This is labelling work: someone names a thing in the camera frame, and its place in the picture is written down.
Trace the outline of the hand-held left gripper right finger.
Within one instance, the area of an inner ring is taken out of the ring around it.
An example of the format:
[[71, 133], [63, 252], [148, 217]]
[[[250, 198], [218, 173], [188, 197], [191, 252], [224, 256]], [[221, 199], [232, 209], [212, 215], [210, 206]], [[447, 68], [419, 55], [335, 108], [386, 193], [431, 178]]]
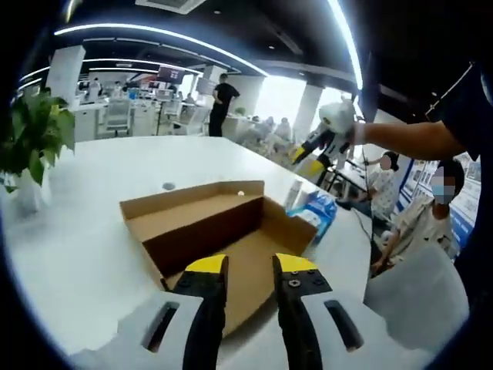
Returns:
[[424, 352], [388, 333], [385, 320], [358, 299], [333, 291], [303, 257], [272, 258], [278, 321], [291, 369], [418, 369]]

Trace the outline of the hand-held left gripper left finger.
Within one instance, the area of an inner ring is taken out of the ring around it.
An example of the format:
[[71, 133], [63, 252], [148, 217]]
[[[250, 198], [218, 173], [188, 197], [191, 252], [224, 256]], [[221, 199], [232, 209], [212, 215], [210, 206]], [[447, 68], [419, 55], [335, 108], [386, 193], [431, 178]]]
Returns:
[[214, 369], [225, 327], [228, 257], [194, 261], [118, 323], [101, 348], [70, 357], [74, 369]]

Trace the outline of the person's right hand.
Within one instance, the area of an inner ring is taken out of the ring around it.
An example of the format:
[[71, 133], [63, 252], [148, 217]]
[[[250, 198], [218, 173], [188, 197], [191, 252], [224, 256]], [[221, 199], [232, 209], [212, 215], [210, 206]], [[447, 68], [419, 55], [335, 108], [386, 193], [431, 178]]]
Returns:
[[371, 141], [370, 134], [372, 128], [372, 123], [355, 122], [347, 131], [346, 141], [353, 146], [368, 144]]

